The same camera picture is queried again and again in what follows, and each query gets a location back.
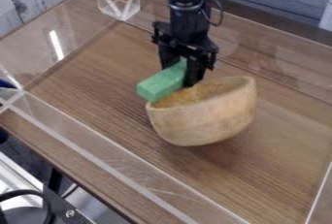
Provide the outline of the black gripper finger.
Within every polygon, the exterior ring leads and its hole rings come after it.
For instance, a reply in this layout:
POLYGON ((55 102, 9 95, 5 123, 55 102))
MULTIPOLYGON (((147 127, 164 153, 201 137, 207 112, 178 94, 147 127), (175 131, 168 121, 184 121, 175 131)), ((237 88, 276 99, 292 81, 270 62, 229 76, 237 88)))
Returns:
POLYGON ((182 61, 182 53, 174 48, 162 47, 159 49, 159 60, 160 67, 166 69, 182 61))
POLYGON ((191 54, 186 58, 184 87, 194 86, 202 81, 205 72, 213 68, 210 56, 206 52, 191 54))

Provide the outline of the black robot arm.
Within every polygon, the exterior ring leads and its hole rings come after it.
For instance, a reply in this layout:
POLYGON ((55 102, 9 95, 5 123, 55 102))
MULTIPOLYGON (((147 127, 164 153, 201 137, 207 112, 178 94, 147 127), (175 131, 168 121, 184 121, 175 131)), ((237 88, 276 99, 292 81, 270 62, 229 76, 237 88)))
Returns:
POLYGON ((209 0, 167 0, 170 21, 152 23, 151 41, 158 45, 160 67, 167 69, 186 59, 184 87, 194 86, 214 69, 218 46, 209 38, 209 0))

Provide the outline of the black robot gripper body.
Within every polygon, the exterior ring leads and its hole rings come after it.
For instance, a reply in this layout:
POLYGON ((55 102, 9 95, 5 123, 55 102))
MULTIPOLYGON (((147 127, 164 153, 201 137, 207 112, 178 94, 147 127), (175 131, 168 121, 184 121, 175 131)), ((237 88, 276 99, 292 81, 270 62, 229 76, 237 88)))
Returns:
POLYGON ((210 16, 211 8, 206 3, 193 8, 170 5, 170 21, 156 20, 151 25, 151 40, 158 45, 158 53, 162 47, 176 49, 184 58, 206 52, 214 68, 219 48, 209 38, 209 29, 219 23, 211 23, 210 16))

